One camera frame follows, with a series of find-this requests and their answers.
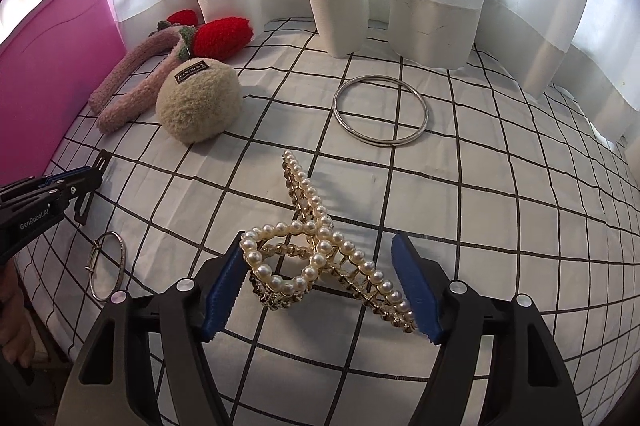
human hand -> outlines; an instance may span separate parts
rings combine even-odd
[[[0,345],[9,364],[17,360],[23,368],[31,364],[35,344],[31,326],[24,314],[24,295],[18,285],[18,274],[13,260],[0,269]]]

checkered tablecloth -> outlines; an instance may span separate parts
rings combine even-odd
[[[120,93],[162,60],[134,73]],[[86,108],[48,173],[114,153],[86,226],[71,210],[17,257],[38,314],[74,358],[100,307],[88,296],[91,240],[105,230],[128,249],[124,288],[162,292],[224,253],[239,229],[288,221],[293,208],[280,155],[296,153],[334,217],[397,282],[390,241],[409,233],[419,252],[480,294],[534,299],[574,380],[585,424],[616,402],[639,361],[640,192],[622,144],[597,135],[580,107],[550,86],[535,101],[488,54],[459,70],[431,70],[397,56],[371,22],[362,50],[334,59],[309,19],[270,22],[233,58],[244,106],[227,132],[185,147],[153,110],[102,136]],[[331,113],[349,78],[384,74],[413,85],[430,108],[428,130],[399,148],[348,135]],[[422,109],[395,85],[354,86],[341,102],[357,130],[404,136]],[[116,244],[98,261],[98,292],[117,274]],[[282,273],[301,264],[287,259]],[[247,281],[226,330],[204,346],[235,425],[403,425],[437,347],[404,334],[324,280],[289,310],[267,311]],[[153,370],[165,424],[176,424],[159,337]],[[475,424],[492,339],[484,338],[465,424]]]

bracelet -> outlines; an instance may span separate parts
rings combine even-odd
[[[342,115],[338,111],[338,97],[340,97],[340,94],[346,88],[349,88],[351,85],[355,85],[355,83],[360,83],[364,80],[383,80],[386,82],[395,83],[396,85],[404,86],[404,88],[406,88],[416,98],[418,98],[418,101],[420,101],[420,105],[424,110],[424,120],[420,125],[420,128],[418,128],[418,130],[413,132],[411,135],[403,137],[402,139],[378,139],[375,137],[364,135],[363,133],[360,133],[357,130],[354,130],[351,126],[349,126],[344,121],[344,119],[342,118]],[[425,128],[427,128],[427,122],[429,120],[429,109],[427,108],[427,103],[422,98],[422,95],[420,94],[420,92],[418,92],[415,88],[409,85],[409,83],[405,83],[404,81],[401,81],[401,80],[396,80],[395,78],[391,78],[389,76],[379,76],[379,75],[359,76],[357,78],[353,78],[352,80],[347,81],[343,86],[338,88],[337,92],[335,93],[333,106],[334,106],[333,112],[334,112],[335,119],[338,121],[340,126],[343,127],[347,132],[349,132],[355,138],[359,139],[362,142],[366,142],[367,144],[372,144],[373,146],[400,146],[402,144],[407,144],[413,140],[416,140],[418,137],[422,135]]]
[[[120,265],[119,265],[119,269],[118,269],[118,277],[116,278],[116,283],[113,286],[113,289],[104,298],[99,298],[97,296],[97,294],[95,293],[95,288],[94,288],[95,266],[98,263],[98,254],[100,252],[104,254],[104,251],[102,250],[102,246],[104,245],[104,240],[107,238],[107,236],[109,234],[115,236],[117,241],[120,243]],[[87,269],[87,271],[89,271],[89,289],[91,289],[91,296],[98,303],[107,303],[107,301],[109,300],[110,296],[114,292],[116,292],[117,290],[120,289],[120,286],[122,285],[122,279],[124,278],[124,265],[125,265],[125,262],[126,262],[126,257],[127,257],[127,250],[126,250],[126,248],[124,246],[124,242],[122,241],[122,237],[117,232],[107,231],[107,232],[101,234],[94,241],[94,246],[91,249],[91,256],[89,257],[89,263],[85,267],[85,269]]]
[[[250,281],[260,302],[271,310],[288,308],[311,291],[322,273],[328,273],[383,320],[404,332],[413,332],[414,313],[409,302],[394,289],[391,280],[385,279],[373,260],[368,260],[353,242],[345,240],[341,232],[334,231],[332,218],[296,157],[287,150],[282,159],[286,185],[298,218],[290,224],[279,222],[253,228],[241,235],[239,244],[251,268]],[[305,235],[308,246],[267,244],[274,237],[299,234]],[[297,256],[308,265],[299,276],[285,280],[263,262],[275,254]]]

black label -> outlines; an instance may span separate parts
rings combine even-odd
[[[180,83],[188,80],[194,74],[198,72],[202,72],[203,70],[207,70],[209,66],[204,61],[199,61],[194,63],[193,65],[189,65],[187,68],[182,69],[175,75],[175,82],[180,85]]]

pink plastic bin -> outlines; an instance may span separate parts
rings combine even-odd
[[[124,56],[107,0],[43,0],[0,44],[0,186],[42,175]]]

